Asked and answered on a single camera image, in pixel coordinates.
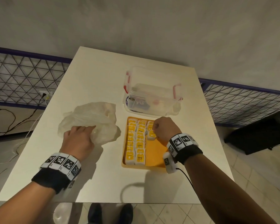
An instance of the clear plastic container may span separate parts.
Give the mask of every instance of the clear plastic container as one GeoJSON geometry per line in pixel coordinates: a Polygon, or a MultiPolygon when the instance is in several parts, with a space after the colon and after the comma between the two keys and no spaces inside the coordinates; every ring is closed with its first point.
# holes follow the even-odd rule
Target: clear plastic container
{"type": "Polygon", "coordinates": [[[176,115],[182,101],[181,87],[175,75],[133,67],[124,82],[126,107],[142,115],[176,115]]]}

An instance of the black shoe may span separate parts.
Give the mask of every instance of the black shoe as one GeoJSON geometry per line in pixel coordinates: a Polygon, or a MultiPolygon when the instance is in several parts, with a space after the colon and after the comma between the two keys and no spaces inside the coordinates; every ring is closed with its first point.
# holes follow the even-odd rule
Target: black shoe
{"type": "Polygon", "coordinates": [[[100,203],[92,203],[88,211],[88,222],[102,224],[102,207],[100,203]]]}
{"type": "Polygon", "coordinates": [[[131,224],[133,221],[133,206],[125,204],[120,212],[117,224],[131,224]]]}

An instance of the wire mesh panel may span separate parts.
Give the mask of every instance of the wire mesh panel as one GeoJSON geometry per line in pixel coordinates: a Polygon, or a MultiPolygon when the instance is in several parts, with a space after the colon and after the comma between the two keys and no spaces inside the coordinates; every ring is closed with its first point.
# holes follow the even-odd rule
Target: wire mesh panel
{"type": "Polygon", "coordinates": [[[245,126],[280,110],[275,93],[211,84],[204,96],[215,123],[245,126]]]}
{"type": "Polygon", "coordinates": [[[68,66],[57,61],[0,53],[0,102],[45,106],[39,91],[53,94],[68,66]]]}

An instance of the yellow tray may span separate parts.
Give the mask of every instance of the yellow tray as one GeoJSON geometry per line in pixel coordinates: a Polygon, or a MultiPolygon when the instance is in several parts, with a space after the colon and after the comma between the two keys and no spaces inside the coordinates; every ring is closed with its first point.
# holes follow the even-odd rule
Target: yellow tray
{"type": "Polygon", "coordinates": [[[134,169],[146,169],[146,170],[159,170],[166,171],[165,164],[163,161],[163,154],[168,151],[166,145],[160,142],[158,139],[148,140],[147,135],[145,136],[145,166],[144,165],[126,165],[125,164],[125,154],[127,151],[127,136],[128,136],[128,119],[140,119],[136,117],[128,117],[125,127],[125,136],[124,136],[124,147],[122,153],[121,165],[124,168],[134,168],[134,169]]]}

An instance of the black case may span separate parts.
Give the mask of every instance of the black case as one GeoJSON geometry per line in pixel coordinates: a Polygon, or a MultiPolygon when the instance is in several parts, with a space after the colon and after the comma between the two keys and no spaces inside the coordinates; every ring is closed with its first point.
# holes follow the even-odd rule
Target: black case
{"type": "Polygon", "coordinates": [[[224,139],[246,155],[280,144],[280,111],[233,131],[224,139]]]}

